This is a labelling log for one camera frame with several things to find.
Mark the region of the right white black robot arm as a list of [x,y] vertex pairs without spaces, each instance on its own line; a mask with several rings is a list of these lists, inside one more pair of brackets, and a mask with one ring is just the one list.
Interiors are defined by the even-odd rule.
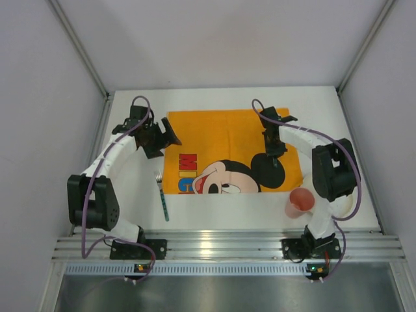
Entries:
[[348,220],[352,216],[336,216],[330,206],[337,198],[349,196],[357,189],[356,214],[361,203],[361,177],[354,149],[346,139],[336,140],[327,134],[308,129],[292,122],[294,116],[280,116],[274,107],[255,112],[263,125],[266,155],[277,166],[278,159],[288,152],[291,145],[311,159],[311,178],[315,193],[315,211],[305,227],[305,235],[316,241],[334,236],[334,221]]

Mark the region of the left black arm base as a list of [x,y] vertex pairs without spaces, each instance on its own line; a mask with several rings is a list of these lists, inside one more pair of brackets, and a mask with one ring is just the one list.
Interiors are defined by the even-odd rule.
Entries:
[[163,260],[166,257],[168,241],[166,239],[146,239],[144,245],[153,250],[155,256],[144,248],[122,242],[111,242],[112,260]]

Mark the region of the cream white plate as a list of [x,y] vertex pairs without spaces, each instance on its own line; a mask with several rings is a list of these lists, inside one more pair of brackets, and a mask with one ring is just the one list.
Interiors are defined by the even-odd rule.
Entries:
[[337,218],[346,217],[352,210],[354,201],[354,196],[352,194],[341,196],[340,198],[335,199],[333,202],[329,202],[327,199],[320,197],[316,192],[313,186],[312,174],[307,174],[304,176],[301,187],[310,191],[315,199],[315,206],[312,208],[312,211],[318,207],[319,203],[326,204],[330,208],[332,215]]

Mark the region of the pink plastic cup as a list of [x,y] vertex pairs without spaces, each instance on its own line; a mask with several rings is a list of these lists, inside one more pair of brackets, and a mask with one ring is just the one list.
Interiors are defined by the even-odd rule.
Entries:
[[287,199],[285,214],[289,218],[298,218],[308,213],[315,206],[313,193],[306,188],[296,188],[292,190]]

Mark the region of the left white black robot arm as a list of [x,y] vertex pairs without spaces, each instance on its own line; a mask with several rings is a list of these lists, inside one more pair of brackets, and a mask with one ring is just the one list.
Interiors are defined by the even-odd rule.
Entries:
[[168,119],[164,117],[161,122],[164,131],[154,121],[149,105],[131,105],[129,117],[112,130],[107,145],[93,163],[81,174],[68,178],[68,210],[73,225],[123,241],[144,243],[143,228],[122,217],[113,181],[138,149],[143,149],[147,159],[154,159],[162,157],[168,146],[181,145]]

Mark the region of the orange Mickey Mouse placemat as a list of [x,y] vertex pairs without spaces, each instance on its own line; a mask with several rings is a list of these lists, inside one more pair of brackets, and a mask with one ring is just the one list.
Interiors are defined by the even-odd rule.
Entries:
[[167,118],[182,142],[165,150],[167,194],[289,192],[302,184],[296,149],[287,146],[274,168],[252,110],[171,111]]

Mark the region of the metal fork green handle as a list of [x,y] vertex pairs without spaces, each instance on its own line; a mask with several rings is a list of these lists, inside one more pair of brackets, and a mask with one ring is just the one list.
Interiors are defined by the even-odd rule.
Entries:
[[162,177],[162,174],[161,174],[160,171],[154,172],[154,174],[155,174],[155,180],[156,180],[157,186],[159,188],[159,194],[160,194],[162,209],[163,209],[163,213],[164,213],[164,219],[165,219],[166,222],[169,222],[170,217],[169,217],[169,214],[168,214],[168,209],[167,209],[167,206],[166,206],[166,200],[165,200],[165,197],[164,197],[163,186],[162,186],[163,177]]

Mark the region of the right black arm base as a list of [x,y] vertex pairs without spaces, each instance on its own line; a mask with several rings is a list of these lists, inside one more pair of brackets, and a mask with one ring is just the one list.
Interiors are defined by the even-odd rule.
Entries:
[[335,233],[324,237],[315,238],[306,226],[304,232],[298,238],[288,238],[281,241],[283,258],[299,263],[306,259],[339,259],[341,247]]

